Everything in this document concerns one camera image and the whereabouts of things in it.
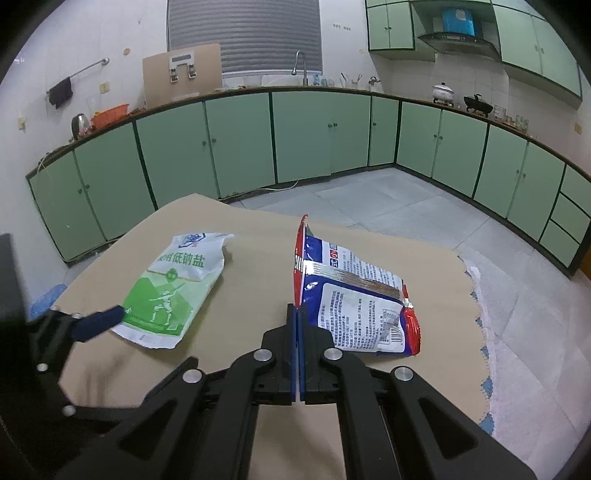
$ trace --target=orange basket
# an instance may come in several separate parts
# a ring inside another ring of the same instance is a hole
[[[104,112],[97,113],[94,117],[90,119],[92,124],[95,126],[96,129],[104,128],[117,120],[122,119],[125,115],[127,115],[127,107],[129,106],[128,103],[123,105],[118,105],[114,108],[110,108],[105,110]]]

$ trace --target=black cloth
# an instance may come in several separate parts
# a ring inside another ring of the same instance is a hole
[[[70,77],[63,79],[60,83],[49,89],[49,103],[56,108],[61,107],[72,98],[72,82]]]

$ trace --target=green and white package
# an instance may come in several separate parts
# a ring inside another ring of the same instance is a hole
[[[121,337],[147,348],[174,348],[223,270],[222,247],[231,233],[188,233],[142,274],[123,303]]]

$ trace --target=faucet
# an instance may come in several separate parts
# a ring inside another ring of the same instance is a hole
[[[297,68],[297,61],[298,61],[298,59],[300,57],[300,53],[304,57],[304,82],[303,82],[302,85],[308,86],[308,68],[306,67],[306,54],[304,52],[302,52],[301,50],[298,50],[295,53],[295,57],[296,57],[295,58],[295,65],[294,65],[294,69],[291,71],[291,74],[292,75],[297,74],[296,68]]]

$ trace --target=window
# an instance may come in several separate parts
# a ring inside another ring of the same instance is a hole
[[[291,71],[297,50],[321,72],[319,0],[168,0],[168,49],[204,43],[221,44],[224,74]]]

